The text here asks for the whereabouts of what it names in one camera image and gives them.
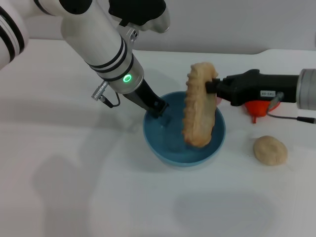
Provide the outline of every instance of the orange object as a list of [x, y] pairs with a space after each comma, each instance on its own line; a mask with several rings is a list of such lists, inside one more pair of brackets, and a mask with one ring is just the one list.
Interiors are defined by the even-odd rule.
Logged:
[[[248, 110], [248, 113], [252, 116], [252, 123], [257, 123], [258, 117], [264, 117], [267, 115], [267, 109], [269, 107], [270, 101], [250, 101], [246, 102], [245, 106]], [[278, 103], [274, 108], [272, 108], [270, 111], [274, 110], [276, 107], [278, 107], [280, 103]]]

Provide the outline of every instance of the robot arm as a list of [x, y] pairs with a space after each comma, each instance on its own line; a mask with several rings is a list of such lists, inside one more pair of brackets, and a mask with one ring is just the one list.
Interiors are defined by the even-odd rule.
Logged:
[[169, 28], [168, 10], [163, 0], [129, 2], [110, 0], [109, 12], [116, 20], [120, 19], [120, 34], [96, 0], [14, 0], [14, 7], [8, 0], [0, 0], [3, 8], [0, 12], [0, 69], [27, 45], [28, 35], [22, 16], [34, 15], [39, 10], [42, 14], [62, 16], [64, 40], [104, 81], [93, 98], [101, 99], [111, 107], [103, 96], [109, 85], [116, 93], [123, 94], [154, 116], [160, 116], [167, 104], [148, 86], [144, 70], [133, 55], [132, 46], [139, 32], [125, 26], [163, 33]]
[[240, 106], [253, 100], [273, 100], [282, 93], [282, 102], [297, 103], [299, 109], [316, 110], [316, 70], [304, 69], [299, 76], [264, 75], [259, 70], [214, 79], [206, 83], [207, 93]]

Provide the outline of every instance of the white table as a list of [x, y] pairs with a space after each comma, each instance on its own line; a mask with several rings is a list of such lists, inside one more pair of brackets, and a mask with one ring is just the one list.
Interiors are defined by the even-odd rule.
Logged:
[[[190, 65], [213, 62], [220, 77], [260, 69], [299, 74], [316, 52], [258, 55], [135, 51], [152, 89], [185, 90]], [[143, 137], [145, 111], [128, 100], [109, 109], [90, 96], [98, 76], [63, 41], [31, 40], [0, 72], [0, 235], [2, 237], [314, 237], [316, 126], [260, 118], [223, 102], [227, 136], [219, 155], [179, 170]], [[114, 100], [115, 94], [107, 89]], [[316, 117], [294, 104], [275, 114]], [[267, 167], [254, 138], [289, 149]]]

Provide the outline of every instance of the silver cylinder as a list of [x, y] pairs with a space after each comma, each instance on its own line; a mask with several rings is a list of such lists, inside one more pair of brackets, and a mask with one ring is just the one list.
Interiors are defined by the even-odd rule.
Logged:
[[134, 57], [133, 66], [121, 79], [109, 82], [110, 87], [119, 94], [129, 94], [135, 91], [144, 79], [144, 69]]
[[316, 69], [303, 69], [296, 90], [297, 107], [302, 110], [316, 110]]

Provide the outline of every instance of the black stripe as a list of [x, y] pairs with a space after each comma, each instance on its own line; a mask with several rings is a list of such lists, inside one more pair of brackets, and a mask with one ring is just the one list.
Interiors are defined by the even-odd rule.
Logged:
[[105, 69], [105, 70], [96, 70], [94, 68], [92, 68], [92, 69], [95, 70], [97, 73], [109, 73], [111, 71], [114, 71], [116, 68], [118, 68], [124, 62], [124, 60], [127, 56], [128, 49], [127, 49], [127, 44], [125, 41], [124, 41], [124, 44], [125, 44], [124, 54], [123, 54], [122, 58], [118, 61], [118, 63], [116, 63], [113, 67]]
[[117, 55], [116, 55], [111, 61], [109, 61], [109, 62], [106, 63], [106, 64], [99, 65], [99, 66], [93, 66], [93, 65], [91, 65], [91, 64], [88, 64], [88, 65], [89, 65], [90, 67], [94, 67], [94, 68], [105, 68], [105, 67], [111, 65], [112, 63], [114, 63], [114, 62], [119, 58], [120, 54], [122, 53], [124, 44], [126, 44], [122, 37], [121, 37], [121, 39], [122, 39], [122, 41], [121, 41], [121, 43], [120, 43], [119, 51], [118, 51]]
[[126, 71], [125, 71], [124, 73], [122, 73], [122, 74], [119, 75], [118, 77], [111, 78], [111, 79], [103, 78], [103, 77], [100, 77], [100, 78], [102, 78], [102, 79], [105, 80], [105, 81], [116, 81], [116, 80], [119, 80], [119, 79], [121, 79], [123, 76], [125, 76], [125, 75], [131, 70], [131, 68], [133, 67], [133, 64], [134, 64], [134, 54], [132, 54], [132, 61], [130, 62], [128, 68], [126, 69]]
[[9, 27], [15, 34], [15, 37], [19, 42], [20, 53], [22, 53], [24, 50], [25, 44], [24, 44], [24, 39], [19, 27], [15, 24], [14, 20], [1, 6], [0, 6], [0, 16], [4, 18], [4, 20], [7, 22], [7, 24], [9, 25]]
[[14, 46], [10, 37], [1, 26], [0, 26], [0, 37], [2, 38], [3, 42], [5, 43], [6, 47], [9, 50], [10, 62], [12, 62], [12, 60], [15, 58]]
[[36, 4], [36, 6], [38, 6], [38, 8], [39, 8], [42, 12], [44, 12], [44, 13], [47, 14], [47, 15], [52, 16], [52, 14], [50, 14], [48, 11], [46, 11], [46, 10], [44, 9], [44, 7], [40, 4], [39, 0], [34, 0], [34, 3]]

